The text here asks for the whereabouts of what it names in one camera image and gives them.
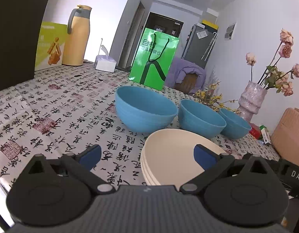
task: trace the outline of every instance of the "pink vase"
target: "pink vase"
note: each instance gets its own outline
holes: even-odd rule
[[[266,94],[266,89],[252,81],[249,81],[238,101],[238,110],[241,111],[238,115],[244,120],[250,122],[253,114],[257,114],[259,112]]]

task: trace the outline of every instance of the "tablecloth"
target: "tablecloth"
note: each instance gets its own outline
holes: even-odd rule
[[[102,147],[94,174],[115,187],[146,185],[140,156],[149,134],[129,131],[117,118],[114,93],[122,85],[145,87],[129,81],[126,72],[107,73],[85,64],[37,71],[34,79],[0,91],[0,182],[5,188],[11,188],[34,154],[58,158],[93,144]],[[191,98],[168,87],[156,92],[177,106]],[[168,128],[180,128],[177,117]],[[236,157],[251,152],[279,159],[271,146],[249,134],[235,141],[218,135],[212,141]]]

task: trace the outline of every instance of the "white plate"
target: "white plate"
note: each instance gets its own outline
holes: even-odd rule
[[[142,174],[143,177],[145,179],[145,182],[148,186],[155,186],[157,184],[153,183],[152,179],[150,178],[150,174],[147,172],[145,165],[144,165],[144,161],[141,155],[141,170],[142,170]]]
[[[211,151],[224,152],[210,140],[179,129],[163,129],[152,133],[143,149],[143,169],[150,183],[181,185],[204,172],[194,159],[194,147],[202,144]]]

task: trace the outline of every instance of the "thermos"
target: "thermos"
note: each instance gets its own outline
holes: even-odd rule
[[[80,66],[83,64],[85,50],[90,33],[91,7],[77,5],[68,21],[68,36],[65,41],[62,64]]]

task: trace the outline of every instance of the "pink flower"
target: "pink flower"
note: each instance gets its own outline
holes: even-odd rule
[[[292,74],[294,74],[295,77],[299,78],[299,64],[294,65],[292,69]]]
[[[282,82],[287,82],[289,74],[284,75],[281,79],[276,80],[276,85],[282,85]]]
[[[287,30],[282,29],[280,33],[280,41],[284,42],[285,44],[289,43],[291,46],[293,43],[293,36],[291,32],[288,32]]]
[[[286,75],[284,75],[284,76],[281,78],[281,80],[282,80],[283,82],[287,82],[288,78],[289,78],[289,74],[286,74]]]
[[[291,56],[291,52],[292,52],[291,45],[286,44],[281,46],[279,55],[281,58],[289,58]]]
[[[248,52],[245,55],[245,59],[247,60],[247,64],[250,66],[254,66],[254,64],[256,63],[256,59],[253,53]]]
[[[293,83],[291,81],[288,82],[288,84],[283,84],[281,91],[284,93],[284,96],[290,96],[293,95]]]

